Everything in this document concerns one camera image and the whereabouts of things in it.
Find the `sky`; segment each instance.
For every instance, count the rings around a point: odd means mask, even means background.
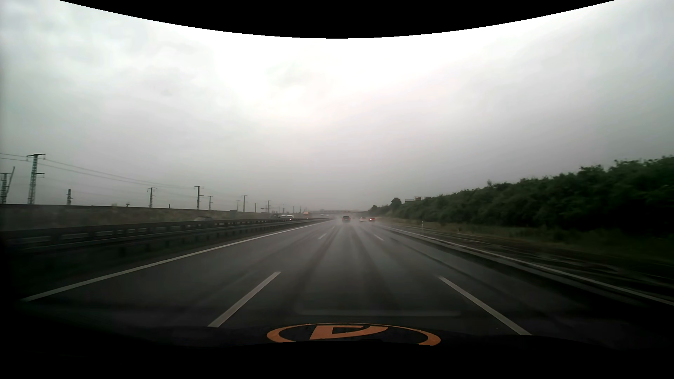
[[[26,203],[35,153],[37,204],[72,189],[148,206],[156,187],[154,207],[195,208],[202,185],[202,209],[247,195],[246,211],[365,210],[674,153],[671,0],[332,40],[0,4],[9,203]]]

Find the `orange logo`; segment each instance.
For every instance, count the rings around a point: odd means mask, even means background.
[[[386,331],[395,332],[396,337],[393,339],[399,339],[402,335],[402,338],[406,340],[421,340],[424,341],[417,343],[418,345],[437,345],[440,343],[440,338],[433,333],[425,332],[419,329],[406,328],[404,326],[393,326],[393,325],[381,325],[381,324],[366,324],[366,323],[355,323],[355,322],[324,322],[320,324],[301,324],[301,325],[292,325],[284,326],[283,328],[274,329],[271,332],[267,333],[267,338],[274,342],[296,342],[294,340],[288,339],[290,336],[288,334],[295,330],[294,333],[296,336],[301,336],[304,334],[308,335],[308,332],[311,330],[311,327],[314,326],[309,341],[317,340],[330,340],[330,339],[343,339],[348,337],[361,337],[367,336],[369,334],[379,334]],[[342,329],[346,331],[336,332],[335,329]],[[281,332],[284,332],[286,337],[281,336]],[[295,337],[298,340],[306,340],[304,338]]]

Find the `wet road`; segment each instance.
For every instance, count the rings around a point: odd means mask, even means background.
[[[219,245],[22,306],[101,328],[352,322],[617,348],[671,338],[669,305],[565,285],[377,223],[329,220]]]

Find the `windshield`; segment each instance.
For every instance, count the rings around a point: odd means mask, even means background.
[[[0,13],[17,309],[249,342],[674,341],[671,0],[336,39]]]

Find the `solid white line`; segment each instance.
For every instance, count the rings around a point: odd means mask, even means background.
[[[618,286],[616,286],[616,285],[611,285],[611,284],[609,284],[609,283],[604,283],[604,282],[596,281],[596,280],[594,280],[594,279],[585,278],[585,277],[583,277],[583,276],[578,276],[578,275],[576,275],[576,274],[570,274],[570,273],[568,273],[568,272],[560,271],[560,270],[557,270],[557,269],[554,269],[554,268],[549,268],[549,267],[541,266],[540,264],[535,264],[535,263],[527,262],[527,261],[525,261],[525,260],[519,260],[519,259],[517,259],[517,258],[511,258],[511,257],[509,257],[509,256],[502,256],[501,254],[496,254],[496,253],[492,253],[492,252],[487,252],[487,251],[485,251],[485,250],[476,249],[475,247],[464,246],[464,245],[460,245],[460,244],[458,244],[458,243],[449,242],[449,241],[444,241],[444,240],[438,239],[438,238],[428,237],[427,235],[421,235],[421,234],[417,234],[417,233],[412,233],[412,232],[410,232],[410,231],[404,231],[404,230],[401,230],[401,229],[396,229],[396,228],[391,228],[391,227],[387,227],[387,228],[393,229],[393,230],[397,230],[397,231],[402,231],[402,232],[405,232],[405,233],[410,233],[410,234],[418,235],[418,236],[421,236],[421,237],[424,237],[424,238],[428,238],[428,239],[433,239],[433,240],[436,240],[436,241],[438,241],[438,242],[443,242],[443,243],[448,243],[448,244],[450,244],[450,245],[463,247],[464,249],[475,250],[476,252],[480,252],[480,253],[484,253],[484,254],[490,254],[490,255],[492,255],[492,256],[497,256],[497,257],[499,257],[499,258],[503,258],[503,259],[507,259],[507,260],[512,260],[512,261],[515,261],[515,262],[518,262],[518,263],[528,264],[529,266],[534,266],[534,267],[536,267],[536,268],[541,268],[541,269],[543,269],[543,270],[548,270],[548,271],[554,272],[554,273],[556,273],[556,274],[561,274],[561,275],[570,276],[570,277],[572,277],[572,278],[580,279],[580,280],[582,280],[582,281],[586,281],[586,282],[590,282],[590,283],[594,283],[594,284],[596,284],[596,285],[602,285],[602,286],[604,286],[604,287],[616,289],[616,290],[618,290],[618,291],[623,291],[623,292],[626,292],[626,293],[630,293],[630,294],[632,294],[632,295],[636,295],[636,296],[640,296],[640,297],[645,297],[646,299],[651,299],[651,300],[659,301],[659,302],[661,302],[661,303],[665,303],[665,304],[669,304],[669,305],[674,305],[674,301],[669,301],[669,300],[661,299],[660,297],[655,297],[655,296],[647,295],[647,294],[645,294],[645,293],[641,293],[641,292],[637,292],[637,291],[632,291],[631,289],[627,289],[627,288],[623,288],[623,287],[618,287]]]
[[[243,241],[232,242],[232,243],[228,243],[228,244],[222,245],[222,246],[211,247],[210,249],[201,250],[201,251],[199,251],[199,252],[194,252],[194,253],[190,253],[190,254],[185,254],[184,256],[174,257],[174,258],[170,258],[170,259],[166,259],[166,260],[161,260],[161,261],[155,262],[155,263],[145,264],[145,265],[143,265],[143,266],[138,266],[138,267],[130,268],[129,270],[124,270],[124,271],[116,272],[116,273],[114,273],[114,274],[108,274],[108,275],[104,275],[104,276],[99,276],[98,278],[89,279],[88,281],[83,281],[83,282],[79,282],[79,283],[67,285],[67,286],[64,286],[64,287],[52,289],[52,290],[47,291],[47,292],[38,293],[38,294],[36,294],[36,295],[31,295],[31,296],[28,296],[28,297],[24,297],[23,299],[21,299],[21,301],[32,301],[32,300],[35,300],[35,299],[40,299],[40,298],[42,298],[42,297],[51,296],[51,295],[54,295],[55,293],[60,293],[60,292],[68,291],[68,290],[70,290],[70,289],[77,288],[77,287],[81,287],[81,286],[83,286],[83,285],[87,285],[87,284],[91,284],[91,283],[95,283],[95,282],[100,282],[100,281],[104,281],[105,279],[114,278],[115,276],[120,276],[120,275],[128,274],[128,273],[130,273],[130,272],[134,272],[134,271],[138,271],[138,270],[143,270],[144,268],[149,268],[149,267],[159,266],[160,264],[164,264],[164,263],[168,263],[168,262],[173,262],[174,260],[178,260],[178,259],[183,259],[183,258],[195,256],[195,255],[198,255],[198,254],[201,254],[201,253],[211,252],[211,251],[213,251],[213,250],[222,249],[223,247],[228,247],[228,246],[232,246],[232,245],[237,245],[237,244],[239,244],[239,243],[244,243],[244,242],[248,242],[248,241],[253,241],[254,239],[265,238],[265,237],[269,237],[269,236],[277,235],[277,234],[281,234],[281,233],[287,233],[287,232],[289,232],[289,231],[294,231],[294,230],[297,230],[297,229],[308,228],[308,227],[312,227],[312,226],[318,225],[318,224],[322,224],[322,223],[316,223],[316,224],[306,225],[306,226],[304,226],[304,227],[293,228],[293,229],[288,229],[288,230],[284,230],[284,231],[277,231],[277,232],[275,232],[275,233],[270,233],[270,234],[260,235],[259,237],[254,237],[254,238],[244,239]]]

